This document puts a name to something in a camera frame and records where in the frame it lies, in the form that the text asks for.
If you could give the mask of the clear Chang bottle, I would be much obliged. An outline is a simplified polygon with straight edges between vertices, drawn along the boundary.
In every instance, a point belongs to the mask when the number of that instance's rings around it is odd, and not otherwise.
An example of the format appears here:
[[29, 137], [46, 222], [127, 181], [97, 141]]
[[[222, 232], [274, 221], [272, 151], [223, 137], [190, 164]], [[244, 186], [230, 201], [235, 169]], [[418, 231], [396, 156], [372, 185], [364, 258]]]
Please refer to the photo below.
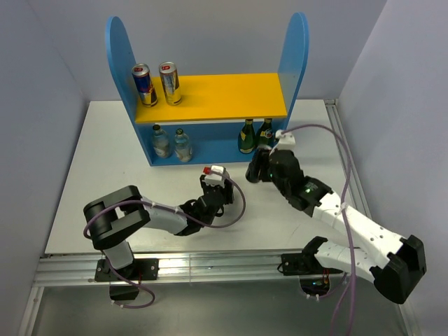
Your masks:
[[168, 133], [158, 124], [154, 124], [152, 129], [152, 144], [156, 155], [160, 158], [169, 158], [172, 150]]
[[193, 150], [190, 144], [190, 139], [181, 128], [176, 130], [174, 136], [174, 150], [180, 161], [189, 162], [192, 159]]

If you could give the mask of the silver gold Red Bull can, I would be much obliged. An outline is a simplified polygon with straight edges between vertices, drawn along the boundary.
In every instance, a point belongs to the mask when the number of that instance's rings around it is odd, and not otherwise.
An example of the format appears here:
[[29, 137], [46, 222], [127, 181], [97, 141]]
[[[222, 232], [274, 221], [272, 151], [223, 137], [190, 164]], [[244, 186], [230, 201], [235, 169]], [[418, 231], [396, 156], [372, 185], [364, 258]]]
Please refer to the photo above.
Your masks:
[[158, 69], [166, 102], [170, 106], [179, 104], [182, 96], [178, 70], [175, 63], [163, 62], [159, 65]]

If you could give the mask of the blue silver Red Bull can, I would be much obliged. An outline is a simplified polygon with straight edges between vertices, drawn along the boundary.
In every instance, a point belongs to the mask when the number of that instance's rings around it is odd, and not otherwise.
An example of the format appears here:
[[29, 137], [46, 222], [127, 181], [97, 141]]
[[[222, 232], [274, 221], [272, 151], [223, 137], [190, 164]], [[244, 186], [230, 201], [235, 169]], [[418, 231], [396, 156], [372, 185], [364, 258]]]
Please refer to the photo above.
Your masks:
[[147, 64], [139, 63], [132, 67], [132, 76], [143, 105], [154, 106], [158, 102], [151, 72]]

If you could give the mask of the black yellow can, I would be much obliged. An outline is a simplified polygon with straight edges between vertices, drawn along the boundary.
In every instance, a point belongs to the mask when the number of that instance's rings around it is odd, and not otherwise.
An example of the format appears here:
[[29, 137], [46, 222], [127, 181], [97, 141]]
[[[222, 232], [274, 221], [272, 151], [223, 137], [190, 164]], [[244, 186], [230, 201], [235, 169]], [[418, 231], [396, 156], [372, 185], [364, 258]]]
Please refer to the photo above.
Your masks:
[[263, 166], [263, 160], [258, 156], [254, 156], [246, 170], [246, 180], [250, 183], [258, 183], [260, 181], [260, 170]]

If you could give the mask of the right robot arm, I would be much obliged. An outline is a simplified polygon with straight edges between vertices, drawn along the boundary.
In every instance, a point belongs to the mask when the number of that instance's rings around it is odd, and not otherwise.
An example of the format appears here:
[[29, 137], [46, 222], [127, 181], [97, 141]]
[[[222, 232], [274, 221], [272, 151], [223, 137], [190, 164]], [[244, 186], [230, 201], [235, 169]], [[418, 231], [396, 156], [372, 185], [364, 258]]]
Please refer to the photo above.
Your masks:
[[294, 209], [353, 241], [350, 249], [316, 236], [300, 253], [282, 255], [284, 275], [354, 272], [374, 284], [386, 299], [401, 305], [426, 273], [424, 244], [418, 237], [404, 238], [343, 204], [331, 187], [304, 175], [292, 151], [258, 149], [246, 179], [273, 183]]

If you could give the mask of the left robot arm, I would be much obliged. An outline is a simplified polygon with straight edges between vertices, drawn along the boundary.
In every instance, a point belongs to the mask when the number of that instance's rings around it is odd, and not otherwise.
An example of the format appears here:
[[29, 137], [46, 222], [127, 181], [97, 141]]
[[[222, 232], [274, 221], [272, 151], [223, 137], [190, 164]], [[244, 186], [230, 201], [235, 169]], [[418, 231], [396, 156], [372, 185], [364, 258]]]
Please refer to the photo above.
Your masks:
[[144, 198], [135, 185], [129, 185], [88, 203], [83, 214], [84, 234], [94, 249], [102, 251], [119, 279], [138, 274], [127, 238], [141, 228], [163, 230], [186, 237], [210, 226], [221, 217], [224, 206], [234, 202], [233, 184], [227, 174], [203, 174], [199, 178], [203, 196], [179, 206], [167, 206]]

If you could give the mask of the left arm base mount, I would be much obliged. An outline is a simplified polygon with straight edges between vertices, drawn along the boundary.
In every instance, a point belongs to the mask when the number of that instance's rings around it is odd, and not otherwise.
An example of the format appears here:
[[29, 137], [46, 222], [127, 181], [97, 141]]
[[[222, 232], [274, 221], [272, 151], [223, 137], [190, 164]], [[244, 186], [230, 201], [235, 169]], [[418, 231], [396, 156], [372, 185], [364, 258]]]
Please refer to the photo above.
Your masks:
[[[155, 301], [152, 290], [143, 285], [144, 281], [158, 278], [159, 260], [157, 258], [137, 258], [122, 269], [113, 269], [108, 258], [97, 262], [94, 281], [109, 283], [109, 297], [113, 304], [127, 309], [140, 309], [151, 306]], [[146, 304], [131, 305], [140, 292], [146, 292], [151, 299]]]

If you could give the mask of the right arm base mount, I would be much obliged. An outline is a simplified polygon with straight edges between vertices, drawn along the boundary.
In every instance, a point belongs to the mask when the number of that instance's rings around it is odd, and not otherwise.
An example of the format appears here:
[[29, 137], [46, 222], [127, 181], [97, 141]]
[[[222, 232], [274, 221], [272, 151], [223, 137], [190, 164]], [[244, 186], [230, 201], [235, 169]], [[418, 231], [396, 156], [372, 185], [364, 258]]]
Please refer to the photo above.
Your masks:
[[321, 297], [330, 290], [330, 272], [306, 253], [282, 254], [277, 271], [284, 276], [314, 276], [299, 280], [300, 288], [306, 295]]

